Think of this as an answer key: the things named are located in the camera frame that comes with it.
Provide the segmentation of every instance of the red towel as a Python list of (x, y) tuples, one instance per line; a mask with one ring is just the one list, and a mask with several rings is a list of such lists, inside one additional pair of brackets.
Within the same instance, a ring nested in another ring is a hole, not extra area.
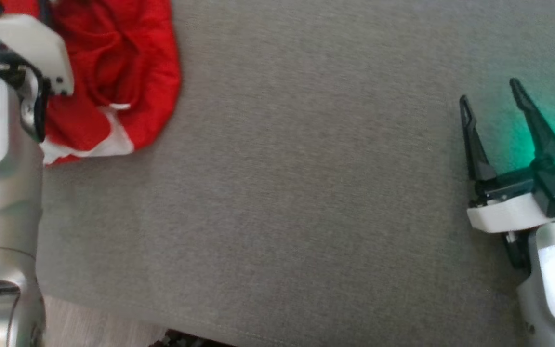
[[(36, 0), (7, 0), (6, 13), (38, 13)], [(51, 97), (45, 164), (129, 154), (150, 145), (181, 86), (169, 0), (59, 0), (54, 29), (75, 78)]]

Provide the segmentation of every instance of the metal cylinder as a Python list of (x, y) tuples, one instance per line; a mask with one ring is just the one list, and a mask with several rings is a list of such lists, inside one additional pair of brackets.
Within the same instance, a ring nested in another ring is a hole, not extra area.
[(37, 346), (44, 301), (35, 274), (42, 153), (20, 123), (17, 93), (0, 79), (0, 346)]

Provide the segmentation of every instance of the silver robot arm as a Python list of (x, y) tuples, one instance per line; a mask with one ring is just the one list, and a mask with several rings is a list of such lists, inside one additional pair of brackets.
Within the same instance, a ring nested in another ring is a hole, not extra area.
[(42, 153), (20, 123), (17, 93), (0, 79), (0, 347), (39, 346), (45, 327), (35, 257)]
[(460, 100), (474, 199), (471, 225), (502, 235), (511, 263), (529, 275), (517, 288), (529, 345), (555, 347), (555, 134), (516, 79), (511, 88), (535, 143), (529, 167), (496, 174), (476, 132), (476, 119)]
[(42, 213), (46, 101), (73, 93), (63, 40), (40, 21), (0, 11), (0, 347), (41, 346), (35, 267)]

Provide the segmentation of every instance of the white stripe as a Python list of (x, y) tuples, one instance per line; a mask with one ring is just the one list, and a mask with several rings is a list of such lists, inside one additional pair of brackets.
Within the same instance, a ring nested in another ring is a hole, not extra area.
[(110, 107), (100, 107), (100, 110), (104, 112), (104, 116), (108, 119), (108, 123), (110, 123), (110, 134), (108, 134), (108, 137), (106, 137), (101, 143), (98, 143), (89, 151), (79, 151), (64, 145), (53, 143), (47, 136), (46, 140), (40, 144), (42, 151), (44, 151), (44, 164), (52, 164), (55, 160), (65, 158), (70, 155), (77, 156), (79, 158), (86, 158), (123, 156), (125, 154), (132, 153), (134, 151), (134, 143), (130, 140), (128, 133), (125, 131), (123, 125), (119, 123), (119, 118), (117, 117), (117, 109), (126, 108), (130, 108), (130, 106), (111, 105)]

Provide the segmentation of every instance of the gray fabric surface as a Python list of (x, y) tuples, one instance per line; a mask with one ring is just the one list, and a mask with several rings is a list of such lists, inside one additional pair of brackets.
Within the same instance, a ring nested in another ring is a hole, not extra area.
[(47, 294), (247, 346), (523, 343), (471, 231), (457, 100), (499, 171), (555, 128), (555, 1), (178, 0), (156, 144), (46, 171)]

